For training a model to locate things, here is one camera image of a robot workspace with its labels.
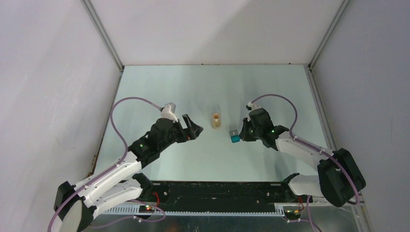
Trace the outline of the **teal and clear pill box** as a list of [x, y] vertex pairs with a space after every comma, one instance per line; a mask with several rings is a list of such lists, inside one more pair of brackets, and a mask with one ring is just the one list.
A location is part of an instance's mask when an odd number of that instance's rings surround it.
[[231, 139], [232, 143], [238, 143], [241, 140], [237, 129], [230, 130], [229, 131], [229, 136], [230, 136], [230, 139]]

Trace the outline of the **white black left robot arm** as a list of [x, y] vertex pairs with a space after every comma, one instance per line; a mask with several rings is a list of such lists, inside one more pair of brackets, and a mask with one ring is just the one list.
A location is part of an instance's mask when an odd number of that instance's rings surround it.
[[153, 195], [153, 183], [140, 171], [160, 157], [161, 152], [174, 143], [195, 140], [204, 130], [187, 114], [182, 116], [187, 127], [179, 120], [159, 118], [151, 129], [130, 146], [123, 156], [104, 171], [71, 185], [62, 183], [57, 190], [53, 215], [47, 230], [56, 218], [64, 219], [76, 202], [80, 203], [80, 221], [77, 231], [91, 225], [104, 211], [131, 200], [148, 201]]

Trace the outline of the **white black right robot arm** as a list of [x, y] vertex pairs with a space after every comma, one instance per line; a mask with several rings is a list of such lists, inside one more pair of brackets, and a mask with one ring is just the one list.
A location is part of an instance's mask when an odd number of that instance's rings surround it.
[[352, 154], [344, 149], [333, 151], [294, 135], [282, 125], [274, 125], [269, 113], [251, 104], [243, 118], [239, 137], [242, 141], [261, 141], [262, 144], [299, 159], [311, 167], [316, 175], [293, 174], [281, 189], [282, 198], [294, 202], [300, 195], [325, 198], [330, 204], [342, 207], [366, 187], [366, 181]]

